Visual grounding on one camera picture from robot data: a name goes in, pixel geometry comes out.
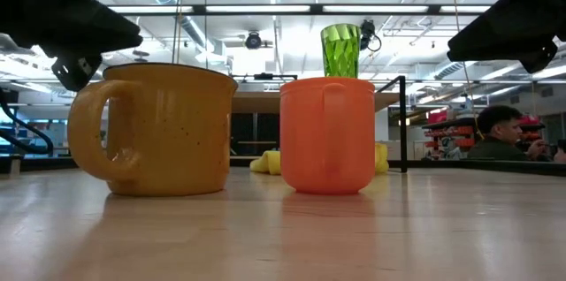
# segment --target desk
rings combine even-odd
[[[226,190],[108,196],[81,171],[0,181],[2,279],[558,280],[566,181],[410,169],[362,194],[294,194],[232,169]]]

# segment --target mug handle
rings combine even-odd
[[[110,80],[92,83],[82,89],[69,111],[67,137],[74,161],[85,172],[106,181],[134,179],[140,153],[126,151],[118,161],[111,161],[100,140],[100,121],[106,101],[112,97],[134,105],[134,93],[142,85],[137,82]]]
[[[323,87],[323,110],[325,128],[325,172],[340,174],[342,154],[346,145],[346,87],[340,83],[330,83]]]

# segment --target black hair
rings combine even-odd
[[[478,128],[483,134],[492,131],[492,127],[500,122],[509,122],[512,119],[519,119],[523,114],[507,105],[493,105],[485,108],[478,115]]]

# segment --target security camera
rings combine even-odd
[[[262,39],[259,37],[258,32],[249,32],[244,44],[248,49],[259,49],[262,46]]]
[[[363,20],[363,24],[360,26],[362,32],[362,38],[360,39],[360,50],[368,49],[372,52],[377,52],[381,49],[381,39],[377,37],[375,34],[375,25],[373,24],[373,20]],[[370,43],[373,39],[379,41],[379,48],[372,49],[370,48]]]

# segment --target table surface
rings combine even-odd
[[[232,169],[226,190],[109,194],[81,171],[0,181],[2,280],[563,280],[566,181],[466,170],[295,194]]]

